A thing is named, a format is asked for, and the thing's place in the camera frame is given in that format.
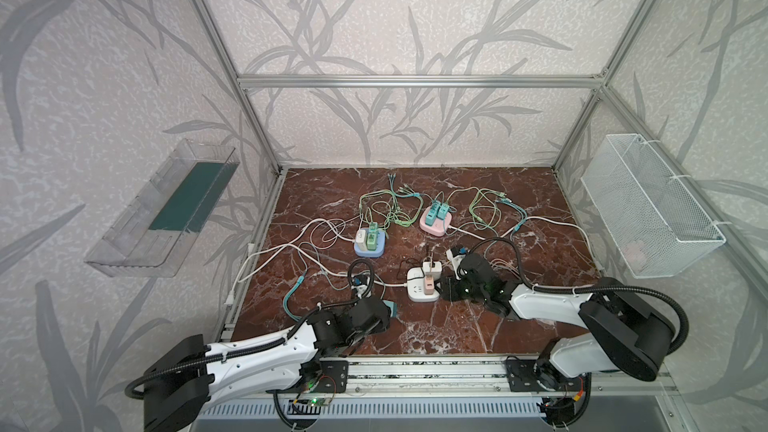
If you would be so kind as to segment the white charger plug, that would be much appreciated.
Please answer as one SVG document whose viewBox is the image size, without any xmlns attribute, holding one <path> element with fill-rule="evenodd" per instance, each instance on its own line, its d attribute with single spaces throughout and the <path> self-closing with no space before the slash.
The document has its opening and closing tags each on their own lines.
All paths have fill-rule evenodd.
<svg viewBox="0 0 768 432">
<path fill-rule="evenodd" d="M 422 263 L 421 269 L 425 277 L 437 280 L 441 277 L 443 265 L 440 261 L 426 261 Z"/>
</svg>

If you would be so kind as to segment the teal charger plug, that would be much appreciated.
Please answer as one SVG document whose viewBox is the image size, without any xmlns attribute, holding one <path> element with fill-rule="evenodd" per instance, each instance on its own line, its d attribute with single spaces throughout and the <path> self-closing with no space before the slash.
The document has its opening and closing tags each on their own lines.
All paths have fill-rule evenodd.
<svg viewBox="0 0 768 432">
<path fill-rule="evenodd" d="M 396 316 L 397 316 L 397 304 L 396 304 L 396 303 L 394 303 L 394 302 L 392 302 L 392 301 L 389 301 L 389 300 L 384 300 L 384 301 L 383 301 L 383 303 L 384 303 L 384 304 L 385 304 L 385 305 L 388 307 L 388 309 L 389 309 L 389 316 L 390 316 L 391 318 L 394 318 L 394 317 L 396 317 Z"/>
</svg>

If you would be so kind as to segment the white power strip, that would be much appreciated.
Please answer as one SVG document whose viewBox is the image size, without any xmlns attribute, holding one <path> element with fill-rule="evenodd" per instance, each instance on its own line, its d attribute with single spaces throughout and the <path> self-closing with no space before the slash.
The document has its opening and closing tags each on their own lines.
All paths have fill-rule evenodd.
<svg viewBox="0 0 768 432">
<path fill-rule="evenodd" d="M 435 288 L 432 296 L 426 296 L 423 292 L 424 273 L 421 268 L 411 268 L 407 273 L 406 288 L 408 297 L 416 303 L 431 303 L 439 299 L 439 292 Z"/>
</svg>

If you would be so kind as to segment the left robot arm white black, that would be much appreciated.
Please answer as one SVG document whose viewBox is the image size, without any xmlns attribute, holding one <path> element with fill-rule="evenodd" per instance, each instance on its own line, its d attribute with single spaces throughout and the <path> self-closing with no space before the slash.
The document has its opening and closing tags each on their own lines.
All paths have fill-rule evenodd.
<svg viewBox="0 0 768 432">
<path fill-rule="evenodd" d="M 189 336 L 131 381 L 146 431 L 180 431 L 214 406 L 251 394 L 337 394 L 346 356 L 389 328 L 392 309 L 375 296 L 314 307 L 293 326 L 237 342 Z"/>
</svg>

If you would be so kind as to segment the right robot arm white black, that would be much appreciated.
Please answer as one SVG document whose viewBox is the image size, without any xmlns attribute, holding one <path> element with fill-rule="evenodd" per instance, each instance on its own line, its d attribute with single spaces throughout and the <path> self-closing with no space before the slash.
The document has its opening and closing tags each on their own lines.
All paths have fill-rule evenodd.
<svg viewBox="0 0 768 432">
<path fill-rule="evenodd" d="M 446 256 L 453 272 L 440 280 L 442 298 L 471 301 L 505 319 L 548 320 L 583 329 L 577 337 L 550 342 L 534 362 L 534 377 L 550 390 L 567 379 L 615 370 L 652 382 L 690 331 L 682 306 L 653 289 L 613 278 L 572 288 L 545 287 L 525 278 L 504 281 L 478 253 L 454 247 Z"/>
</svg>

